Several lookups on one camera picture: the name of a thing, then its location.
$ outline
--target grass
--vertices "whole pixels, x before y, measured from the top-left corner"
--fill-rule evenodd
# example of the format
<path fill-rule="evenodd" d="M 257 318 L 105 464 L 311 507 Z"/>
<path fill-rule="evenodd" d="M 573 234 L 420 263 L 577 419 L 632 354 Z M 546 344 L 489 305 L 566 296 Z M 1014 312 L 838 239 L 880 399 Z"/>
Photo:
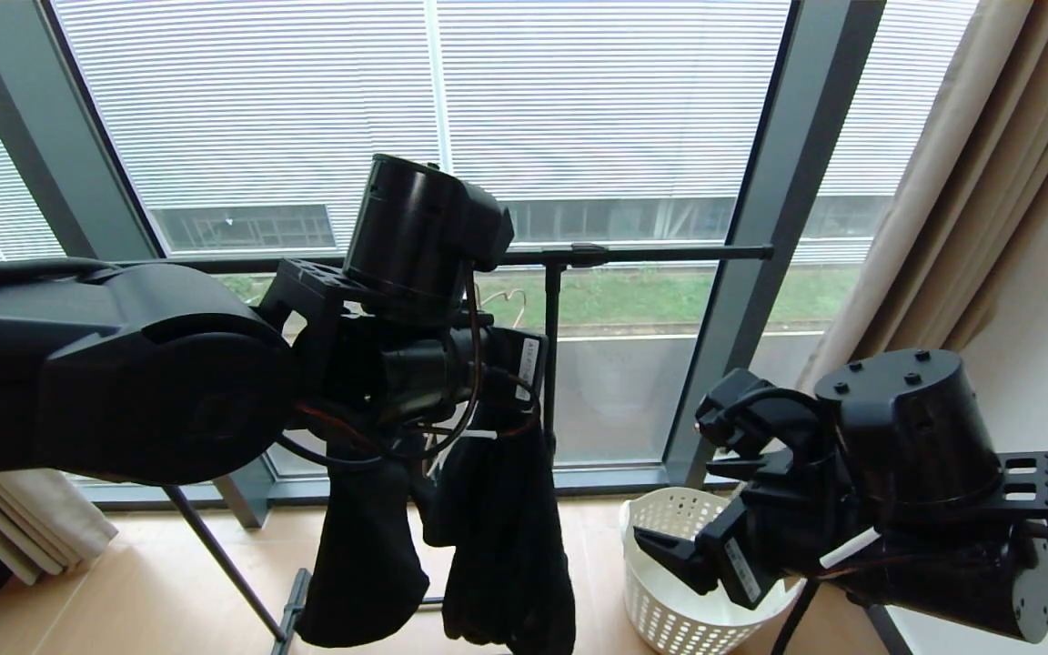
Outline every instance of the grass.
<path fill-rule="evenodd" d="M 850 266 L 794 266 L 770 310 L 772 328 L 806 328 L 826 324 L 855 286 L 859 270 Z M 227 275 L 222 282 L 242 300 L 265 293 L 269 277 Z M 544 328 L 544 274 L 493 272 L 478 279 L 484 309 L 496 323 L 511 325 L 523 307 L 522 328 Z M 693 330 L 706 309 L 713 270 L 657 268 L 570 270 L 561 293 L 562 327 L 577 333 L 656 333 Z M 510 301 L 492 298 L 521 289 Z"/>

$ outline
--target white plastic basket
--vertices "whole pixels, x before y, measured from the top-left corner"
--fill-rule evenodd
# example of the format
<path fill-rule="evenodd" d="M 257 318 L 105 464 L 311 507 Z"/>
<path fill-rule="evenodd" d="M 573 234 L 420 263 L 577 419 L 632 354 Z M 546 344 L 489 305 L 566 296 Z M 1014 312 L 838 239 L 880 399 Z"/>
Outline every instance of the white plastic basket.
<path fill-rule="evenodd" d="M 721 655 L 730 652 L 774 614 L 783 612 L 803 585 L 783 582 L 758 606 L 735 605 L 722 586 L 699 596 L 637 547 L 633 527 L 694 539 L 722 511 L 727 499 L 673 487 L 649 493 L 620 507 L 625 553 L 625 612 L 641 638 L 662 655 Z"/>

